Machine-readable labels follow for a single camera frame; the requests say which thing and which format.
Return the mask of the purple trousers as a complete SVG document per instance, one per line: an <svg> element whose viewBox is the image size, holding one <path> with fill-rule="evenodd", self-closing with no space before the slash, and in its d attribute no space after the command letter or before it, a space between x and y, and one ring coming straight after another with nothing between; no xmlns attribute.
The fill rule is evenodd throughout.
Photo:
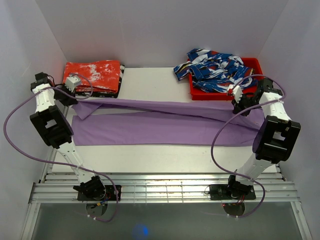
<svg viewBox="0 0 320 240"><path fill-rule="evenodd" d="M77 146L208 146L234 116L229 102L143 101L99 98L72 107Z"/></svg>

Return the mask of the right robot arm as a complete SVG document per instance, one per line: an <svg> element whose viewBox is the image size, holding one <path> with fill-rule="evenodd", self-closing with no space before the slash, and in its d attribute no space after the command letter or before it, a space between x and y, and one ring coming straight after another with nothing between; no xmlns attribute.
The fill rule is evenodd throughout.
<svg viewBox="0 0 320 240"><path fill-rule="evenodd" d="M252 194L254 181L265 169L288 160L301 125L288 116L281 100L283 91L274 88L273 81L268 78L258 81L253 95L246 95L240 86L234 84L228 87L227 93L234 97L234 114L243 111L243 116L248 116L248 108L252 106L262 108L264 114L264 121L252 144L252 155L228 178L226 194L237 199Z"/></svg>

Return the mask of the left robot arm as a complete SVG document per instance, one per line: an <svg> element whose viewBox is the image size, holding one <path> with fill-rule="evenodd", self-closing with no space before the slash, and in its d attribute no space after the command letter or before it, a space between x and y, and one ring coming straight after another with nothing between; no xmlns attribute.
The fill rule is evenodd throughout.
<svg viewBox="0 0 320 240"><path fill-rule="evenodd" d="M30 120L44 143L56 149L71 164L70 168L78 180L78 185L73 189L90 200L102 200L106 196L106 187L99 176L84 170L84 160L73 142L74 132L56 105L56 101L64 106L77 104L75 91L81 83L79 75L71 74L64 83L55 85L49 74L37 73L35 82L30 84L30 90L36 99L36 110Z"/></svg>

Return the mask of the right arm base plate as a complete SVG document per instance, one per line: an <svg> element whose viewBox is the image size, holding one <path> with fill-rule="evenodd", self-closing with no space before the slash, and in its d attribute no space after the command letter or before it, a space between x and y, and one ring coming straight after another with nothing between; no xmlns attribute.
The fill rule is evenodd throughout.
<svg viewBox="0 0 320 240"><path fill-rule="evenodd" d="M204 193L213 201L217 200L255 200L256 194L252 185L231 187L229 184L211 184Z"/></svg>

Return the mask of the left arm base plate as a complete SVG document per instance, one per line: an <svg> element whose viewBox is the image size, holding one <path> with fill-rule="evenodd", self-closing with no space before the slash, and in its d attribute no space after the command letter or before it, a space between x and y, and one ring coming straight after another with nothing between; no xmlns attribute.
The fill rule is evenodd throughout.
<svg viewBox="0 0 320 240"><path fill-rule="evenodd" d="M116 184L115 185L116 190L117 190L117 195L118 195L118 200L121 200L121 193L122 193L122 186ZM112 185L105 185L105 189L106 189L106 197L108 199L108 201L116 201L116 191L114 190L114 187ZM102 201L105 198L101 198L101 199L95 199L95 198L90 198L90 197L86 197L84 194L82 193L78 193L77 194L77 200L78 201Z"/></svg>

